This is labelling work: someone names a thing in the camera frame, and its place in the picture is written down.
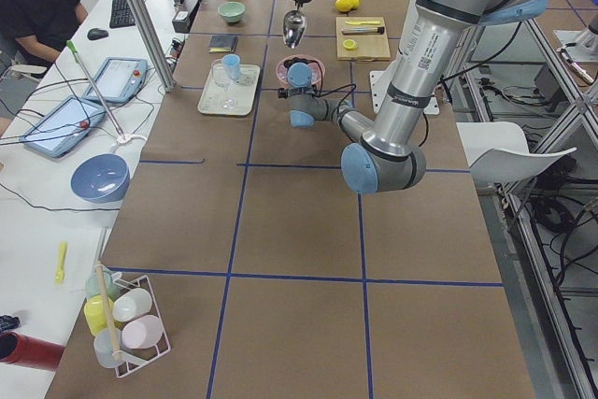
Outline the metal ice scoop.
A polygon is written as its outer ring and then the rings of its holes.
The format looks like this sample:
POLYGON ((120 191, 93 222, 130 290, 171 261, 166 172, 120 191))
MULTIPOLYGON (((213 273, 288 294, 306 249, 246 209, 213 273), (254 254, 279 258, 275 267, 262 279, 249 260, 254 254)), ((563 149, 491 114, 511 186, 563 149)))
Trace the metal ice scoop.
POLYGON ((306 30, 306 15, 298 8, 288 11, 283 17, 283 41, 290 48, 295 49, 306 30))

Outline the light blue cup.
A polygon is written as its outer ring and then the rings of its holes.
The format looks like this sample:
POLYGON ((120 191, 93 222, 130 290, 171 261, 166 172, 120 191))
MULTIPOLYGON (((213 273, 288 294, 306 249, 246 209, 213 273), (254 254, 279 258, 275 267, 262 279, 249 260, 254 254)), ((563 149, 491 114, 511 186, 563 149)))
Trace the light blue cup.
POLYGON ((225 74, 232 81, 237 81, 240 77, 240 57, 236 54, 227 54, 221 59, 225 74))

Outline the pink plastic cup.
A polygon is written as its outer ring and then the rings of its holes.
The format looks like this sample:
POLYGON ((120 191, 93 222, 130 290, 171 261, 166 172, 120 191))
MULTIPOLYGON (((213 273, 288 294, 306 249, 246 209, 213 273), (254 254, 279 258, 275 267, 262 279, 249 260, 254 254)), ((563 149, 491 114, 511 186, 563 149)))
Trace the pink plastic cup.
POLYGON ((128 322, 121 331, 121 341, 129 349, 148 349, 162 338, 164 326, 155 315, 144 315, 128 322))

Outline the yellow plastic cup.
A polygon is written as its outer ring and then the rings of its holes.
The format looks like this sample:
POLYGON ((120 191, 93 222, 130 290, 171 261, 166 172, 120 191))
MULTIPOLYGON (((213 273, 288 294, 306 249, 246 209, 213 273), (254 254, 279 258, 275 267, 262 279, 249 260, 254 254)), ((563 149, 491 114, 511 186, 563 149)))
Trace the yellow plastic cup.
POLYGON ((104 311, 103 298, 100 294, 87 299, 83 313, 88 328, 93 336, 107 328, 107 318, 104 311))

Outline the grey folded cloth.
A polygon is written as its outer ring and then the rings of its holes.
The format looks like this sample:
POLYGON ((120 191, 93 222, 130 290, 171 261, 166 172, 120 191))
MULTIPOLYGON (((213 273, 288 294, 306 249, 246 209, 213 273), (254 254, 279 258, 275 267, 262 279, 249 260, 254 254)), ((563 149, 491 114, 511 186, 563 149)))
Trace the grey folded cloth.
POLYGON ((208 44, 210 53, 234 53, 238 37, 235 35, 213 35, 208 44))

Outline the lemon half slice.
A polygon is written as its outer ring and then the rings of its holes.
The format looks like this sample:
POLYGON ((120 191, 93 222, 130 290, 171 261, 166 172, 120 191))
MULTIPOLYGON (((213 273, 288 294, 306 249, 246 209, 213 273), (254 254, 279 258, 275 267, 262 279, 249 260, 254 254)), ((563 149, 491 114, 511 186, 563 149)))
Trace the lemon half slice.
POLYGON ((356 50, 359 48, 359 44, 354 39, 345 39, 342 42, 342 46, 345 50, 356 50))

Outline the clear wine glass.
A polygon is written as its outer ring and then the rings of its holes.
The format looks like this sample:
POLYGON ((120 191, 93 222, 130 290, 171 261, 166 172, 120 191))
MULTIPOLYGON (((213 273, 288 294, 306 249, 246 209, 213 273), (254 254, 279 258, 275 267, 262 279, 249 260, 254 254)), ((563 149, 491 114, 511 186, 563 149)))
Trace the clear wine glass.
POLYGON ((211 63, 210 72, 212 81, 223 91, 221 107, 226 110, 233 110, 235 108, 235 100, 228 92, 231 79, 228 75, 227 67, 222 62, 222 59, 217 59, 211 63))

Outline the green ceramic bowl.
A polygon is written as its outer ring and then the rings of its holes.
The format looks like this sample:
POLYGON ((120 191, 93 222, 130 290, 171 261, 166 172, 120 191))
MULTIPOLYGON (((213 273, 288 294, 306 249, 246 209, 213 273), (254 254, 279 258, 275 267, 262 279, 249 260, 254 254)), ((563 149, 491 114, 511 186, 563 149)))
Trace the green ceramic bowl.
POLYGON ((243 19, 245 12, 246 7, 241 2, 228 1, 218 6, 218 14, 227 24, 239 23, 243 19))

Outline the white serving tray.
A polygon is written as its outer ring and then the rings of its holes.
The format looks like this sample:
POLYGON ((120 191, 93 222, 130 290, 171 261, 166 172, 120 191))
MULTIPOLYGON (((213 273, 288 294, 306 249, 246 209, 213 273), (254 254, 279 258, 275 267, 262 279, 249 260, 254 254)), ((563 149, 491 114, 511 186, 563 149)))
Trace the white serving tray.
POLYGON ((255 64, 240 65, 240 77, 230 83, 228 92, 235 100, 235 108, 226 110, 221 107, 223 91, 211 79, 208 73, 206 85, 197 104, 197 110, 205 115, 247 116, 253 109, 261 68, 255 64))

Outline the wooden cutting board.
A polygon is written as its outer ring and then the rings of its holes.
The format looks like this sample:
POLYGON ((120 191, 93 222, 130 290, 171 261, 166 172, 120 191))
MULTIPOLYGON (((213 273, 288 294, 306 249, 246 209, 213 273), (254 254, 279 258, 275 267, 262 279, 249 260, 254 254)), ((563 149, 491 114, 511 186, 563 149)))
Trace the wooden cutting board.
POLYGON ((391 52, 389 47, 389 40, 386 33, 386 24, 382 17, 363 17, 363 18, 349 18, 349 17, 337 17, 335 20, 335 31, 336 31, 336 54, 337 59, 341 61, 389 61, 391 58, 391 52), (345 21, 381 21, 381 25, 385 27, 385 33, 383 35, 371 35, 371 36, 343 36, 341 34, 342 28, 355 28, 355 27, 377 27, 377 26, 350 26, 346 25, 345 21), (356 50, 345 50, 342 46, 342 42, 345 39, 354 39, 358 42, 359 48, 356 50))

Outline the far teach pendant tablet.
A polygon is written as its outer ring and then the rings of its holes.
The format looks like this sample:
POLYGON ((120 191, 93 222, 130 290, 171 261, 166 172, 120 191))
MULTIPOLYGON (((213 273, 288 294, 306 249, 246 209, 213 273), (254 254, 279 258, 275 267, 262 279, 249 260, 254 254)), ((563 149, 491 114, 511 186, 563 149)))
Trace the far teach pendant tablet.
POLYGON ((109 57, 93 79, 108 104, 122 105, 141 90, 148 70, 145 59, 109 57))

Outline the teach pendant tablet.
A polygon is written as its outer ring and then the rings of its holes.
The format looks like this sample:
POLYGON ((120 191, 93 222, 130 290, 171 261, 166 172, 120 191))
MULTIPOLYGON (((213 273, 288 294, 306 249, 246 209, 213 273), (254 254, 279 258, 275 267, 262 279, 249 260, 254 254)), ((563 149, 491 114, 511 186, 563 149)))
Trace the teach pendant tablet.
POLYGON ((60 158, 94 126, 101 124, 105 116, 106 109, 100 104, 71 95, 33 125, 19 141, 46 157, 60 158))
POLYGON ((108 104, 122 105, 141 90, 148 70, 145 59, 109 57, 93 79, 108 104))

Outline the black keyboard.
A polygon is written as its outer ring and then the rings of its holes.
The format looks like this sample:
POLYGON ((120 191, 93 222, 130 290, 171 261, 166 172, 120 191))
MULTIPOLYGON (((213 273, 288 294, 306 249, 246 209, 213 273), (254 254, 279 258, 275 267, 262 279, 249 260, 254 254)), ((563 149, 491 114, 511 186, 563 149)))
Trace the black keyboard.
POLYGON ((127 0, 112 0, 109 27, 111 29, 135 25, 135 16, 127 0))

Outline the near teach pendant tablet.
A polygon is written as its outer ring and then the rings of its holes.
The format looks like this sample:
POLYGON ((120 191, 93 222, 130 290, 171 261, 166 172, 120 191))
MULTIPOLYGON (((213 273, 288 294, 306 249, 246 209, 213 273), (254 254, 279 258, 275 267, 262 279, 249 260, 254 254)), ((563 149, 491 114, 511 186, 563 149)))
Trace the near teach pendant tablet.
POLYGON ((46 157, 60 158, 94 126, 101 124, 105 116, 106 109, 100 104, 71 95, 33 125, 19 141, 46 157))

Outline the aluminium frame post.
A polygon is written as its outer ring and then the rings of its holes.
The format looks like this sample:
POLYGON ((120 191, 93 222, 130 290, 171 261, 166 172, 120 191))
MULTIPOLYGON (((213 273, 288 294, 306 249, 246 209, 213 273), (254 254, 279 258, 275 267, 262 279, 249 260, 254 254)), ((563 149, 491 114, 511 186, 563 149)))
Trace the aluminium frame post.
POLYGON ((175 87, 175 81, 162 52, 162 46, 153 26, 145 1, 127 0, 127 2, 133 12, 137 29, 145 44, 149 57, 153 62, 155 71, 164 87, 164 91, 169 93, 175 87))

